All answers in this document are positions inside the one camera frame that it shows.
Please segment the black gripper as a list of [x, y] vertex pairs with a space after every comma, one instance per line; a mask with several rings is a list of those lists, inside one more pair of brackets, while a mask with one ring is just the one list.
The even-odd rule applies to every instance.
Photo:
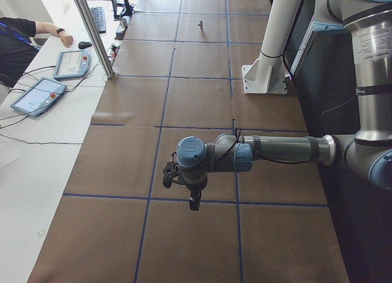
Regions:
[[198, 211], [200, 209], [200, 199], [202, 197], [203, 183], [188, 184], [187, 188], [190, 191], [189, 208], [191, 211]]

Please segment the operator forearm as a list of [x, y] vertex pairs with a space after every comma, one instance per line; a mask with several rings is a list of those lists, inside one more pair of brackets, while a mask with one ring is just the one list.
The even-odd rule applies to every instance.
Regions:
[[35, 26], [36, 34], [51, 34], [53, 36], [59, 36], [60, 34], [65, 33], [63, 28], [59, 28], [55, 24], [49, 22], [36, 21]]

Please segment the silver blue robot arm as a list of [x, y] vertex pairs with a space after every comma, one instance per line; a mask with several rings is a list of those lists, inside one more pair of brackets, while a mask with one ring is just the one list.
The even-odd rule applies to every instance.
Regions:
[[265, 137], [222, 134], [213, 143], [182, 139], [162, 183], [186, 186], [198, 210], [208, 174], [248, 172], [256, 160], [342, 162], [373, 185], [391, 189], [391, 0], [315, 0], [314, 29], [351, 34], [360, 129], [353, 135]]

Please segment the operator hand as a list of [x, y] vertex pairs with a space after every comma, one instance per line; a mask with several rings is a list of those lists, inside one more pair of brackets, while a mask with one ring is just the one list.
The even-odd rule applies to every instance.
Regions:
[[58, 36], [65, 47], [71, 47], [74, 44], [74, 38], [68, 32], [60, 32]]

